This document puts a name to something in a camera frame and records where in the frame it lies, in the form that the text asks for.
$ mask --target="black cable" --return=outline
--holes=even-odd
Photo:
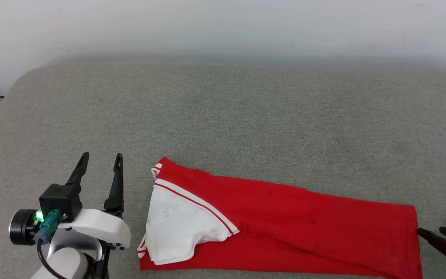
[[[39,260],[41,260],[42,265],[51,273],[54,277],[58,279],[67,279],[61,275],[59,275],[52,267],[49,266],[49,263],[46,262],[44,255],[42,254],[42,239],[37,241],[37,255],[39,256]]]

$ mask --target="gray fabric surface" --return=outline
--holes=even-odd
[[[7,226],[19,208],[38,208],[48,185],[66,182],[85,151],[85,208],[102,207],[115,155],[124,155],[132,247],[113,251],[113,279],[365,278],[139,272],[149,169],[166,155],[215,175],[415,205],[420,226],[437,231],[446,226],[446,71],[87,63],[31,71],[0,108],[0,278],[39,268],[35,246],[11,245]],[[425,278],[446,278],[446,258],[426,242],[421,253]]]

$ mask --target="white wall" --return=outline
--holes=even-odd
[[[0,94],[110,59],[446,69],[446,0],[0,0]]]

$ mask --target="red shorts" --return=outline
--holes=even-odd
[[[156,177],[141,270],[233,269],[422,279],[412,205],[212,176],[166,157]]]

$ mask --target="white stripe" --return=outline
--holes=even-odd
[[[151,173],[153,174],[154,180],[156,180],[156,178],[158,178],[158,174],[160,173],[160,170],[156,169],[156,168],[152,168]]]
[[[214,208],[210,203],[204,201],[202,198],[194,195],[193,193],[183,189],[182,187],[179,187],[171,182],[168,182],[166,180],[163,180],[161,178],[156,179],[157,184],[163,185],[169,189],[172,189],[173,191],[186,196],[187,198],[190,198],[191,200],[200,203],[202,205],[204,205],[205,207],[211,209],[221,220],[223,220],[223,222],[230,228],[230,230],[232,230],[232,233],[237,233],[238,232],[238,228],[237,226],[235,226],[232,222],[230,222],[230,220],[228,220],[227,217],[225,217],[225,215],[223,215],[219,210],[217,210],[216,208]]]
[[[147,236],[147,233],[144,234],[144,237],[143,237],[142,240],[140,241],[139,247],[137,247],[137,250],[138,250],[138,251],[140,251],[140,250],[144,250],[144,249],[146,248],[146,243],[145,243],[146,236]]]

